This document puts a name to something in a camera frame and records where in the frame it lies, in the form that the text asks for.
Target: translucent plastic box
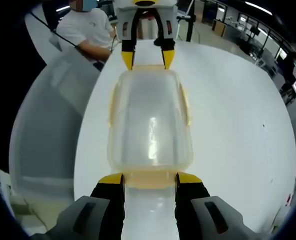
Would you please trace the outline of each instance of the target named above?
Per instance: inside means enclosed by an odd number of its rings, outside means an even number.
[[[159,175],[177,173],[192,162],[189,124],[186,96],[174,71],[140,66],[124,72],[110,106],[108,161],[118,172],[154,174],[160,182]]]

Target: face mask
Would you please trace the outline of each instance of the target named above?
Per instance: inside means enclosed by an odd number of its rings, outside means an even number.
[[[97,7],[97,0],[83,0],[83,11],[91,11]]]

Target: desk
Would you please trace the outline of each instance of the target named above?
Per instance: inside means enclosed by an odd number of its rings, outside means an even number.
[[[176,42],[171,65],[187,90],[194,161],[186,170],[210,195],[236,208],[254,231],[269,228],[292,193],[296,151],[289,115],[266,72],[226,51]],[[117,46],[102,70],[82,122],[74,172],[75,199],[110,174],[109,101],[126,70]],[[135,65],[162,64],[152,40],[137,42]]]

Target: white table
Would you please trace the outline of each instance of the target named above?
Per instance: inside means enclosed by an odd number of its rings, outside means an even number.
[[[237,209],[254,231],[269,228],[292,193],[296,152],[286,107],[266,72],[223,50],[177,42],[171,69],[190,101],[194,161],[187,173],[200,177],[210,195]],[[135,65],[162,64],[151,40],[137,43]],[[89,196],[107,162],[109,101],[126,70],[121,45],[107,61],[90,97],[77,147],[75,199]]]

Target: white t-shirt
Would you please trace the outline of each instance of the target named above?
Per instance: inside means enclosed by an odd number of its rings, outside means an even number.
[[[88,12],[71,10],[59,22],[57,33],[75,45],[88,40],[95,46],[110,49],[113,28],[104,11],[94,8]],[[62,50],[73,47],[67,41],[58,38]]]

